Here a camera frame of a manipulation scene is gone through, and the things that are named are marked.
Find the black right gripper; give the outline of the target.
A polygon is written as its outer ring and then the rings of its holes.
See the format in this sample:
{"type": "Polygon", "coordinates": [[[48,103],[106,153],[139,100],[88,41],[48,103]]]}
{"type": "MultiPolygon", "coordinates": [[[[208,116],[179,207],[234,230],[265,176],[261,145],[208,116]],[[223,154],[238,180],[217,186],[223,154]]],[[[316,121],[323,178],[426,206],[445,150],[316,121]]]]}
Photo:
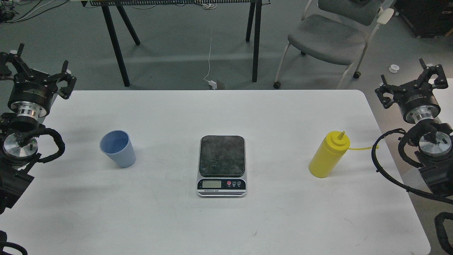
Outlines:
{"type": "Polygon", "coordinates": [[[385,109],[390,108],[395,103],[394,96],[396,94],[402,94],[398,99],[398,106],[403,120],[412,124],[416,124],[426,118],[436,118],[441,108],[432,90],[448,88],[448,81],[441,64],[427,66],[422,58],[419,59],[419,62],[423,68],[422,73],[419,75],[419,85],[412,82],[401,86],[391,85],[387,83],[385,76],[382,74],[380,77],[383,84],[375,89],[375,94],[385,109]],[[433,75],[437,77],[434,83],[431,84],[429,79],[433,75]]]}

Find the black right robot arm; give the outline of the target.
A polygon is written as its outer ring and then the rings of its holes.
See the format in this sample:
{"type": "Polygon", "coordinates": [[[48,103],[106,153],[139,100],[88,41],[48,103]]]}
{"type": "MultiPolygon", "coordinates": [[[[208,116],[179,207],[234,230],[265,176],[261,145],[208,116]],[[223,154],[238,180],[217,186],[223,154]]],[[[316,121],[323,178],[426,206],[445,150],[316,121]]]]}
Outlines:
{"type": "Polygon", "coordinates": [[[378,173],[406,192],[452,204],[452,127],[436,120],[441,108],[433,94],[435,89],[448,88],[448,81],[442,65],[428,66],[422,58],[419,62],[422,73],[417,79],[403,85],[388,84],[385,76],[381,76],[383,84],[375,89],[380,103],[385,109],[398,104],[403,120],[413,126],[408,131],[393,129],[382,134],[371,148],[372,162],[378,173]],[[402,184],[379,163],[376,155],[378,144],[392,134],[401,134],[398,153],[403,161],[418,170],[428,192],[402,184]]]}

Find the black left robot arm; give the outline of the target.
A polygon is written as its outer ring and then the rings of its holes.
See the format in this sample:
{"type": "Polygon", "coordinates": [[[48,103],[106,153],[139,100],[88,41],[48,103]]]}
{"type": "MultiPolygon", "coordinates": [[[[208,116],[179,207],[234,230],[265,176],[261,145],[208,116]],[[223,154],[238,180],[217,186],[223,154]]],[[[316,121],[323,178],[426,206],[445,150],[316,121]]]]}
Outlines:
{"type": "Polygon", "coordinates": [[[63,155],[66,145],[55,129],[40,123],[50,114],[56,96],[64,100],[71,96],[76,77],[68,71],[65,61],[58,74],[38,71],[21,59],[24,44],[18,50],[1,52],[1,80],[13,81],[7,106],[10,112],[1,114],[1,173],[0,209],[12,208],[34,177],[29,175],[36,163],[48,163],[63,155]],[[58,150],[42,158],[37,138],[49,135],[58,150]]]}

